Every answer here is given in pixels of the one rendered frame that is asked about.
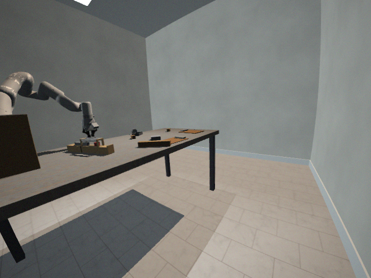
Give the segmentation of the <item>brown wooden bar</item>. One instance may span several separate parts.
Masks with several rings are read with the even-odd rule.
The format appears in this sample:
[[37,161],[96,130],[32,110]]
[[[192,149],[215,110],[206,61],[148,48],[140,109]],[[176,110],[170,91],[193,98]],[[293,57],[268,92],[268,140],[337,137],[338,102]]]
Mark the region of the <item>brown wooden bar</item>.
[[139,141],[138,147],[168,147],[171,146],[170,140],[158,141]]

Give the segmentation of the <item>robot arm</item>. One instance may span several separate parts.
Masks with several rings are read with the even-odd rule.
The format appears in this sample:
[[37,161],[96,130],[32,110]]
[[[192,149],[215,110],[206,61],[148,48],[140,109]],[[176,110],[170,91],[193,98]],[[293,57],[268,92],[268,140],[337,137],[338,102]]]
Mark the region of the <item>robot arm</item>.
[[41,82],[37,92],[33,91],[34,79],[27,72],[14,72],[0,84],[0,115],[11,115],[16,104],[17,93],[23,97],[38,100],[56,100],[64,108],[73,112],[82,111],[83,119],[93,118],[90,102],[76,103],[48,82]]

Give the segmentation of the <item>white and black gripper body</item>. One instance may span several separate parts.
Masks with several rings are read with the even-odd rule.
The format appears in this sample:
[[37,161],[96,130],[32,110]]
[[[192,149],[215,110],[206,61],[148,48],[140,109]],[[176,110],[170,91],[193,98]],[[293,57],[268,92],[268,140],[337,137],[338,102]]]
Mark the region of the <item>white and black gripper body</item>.
[[96,129],[93,129],[91,125],[88,125],[88,123],[93,123],[93,122],[95,122],[93,118],[82,119],[82,130],[83,128],[85,131],[96,130]]

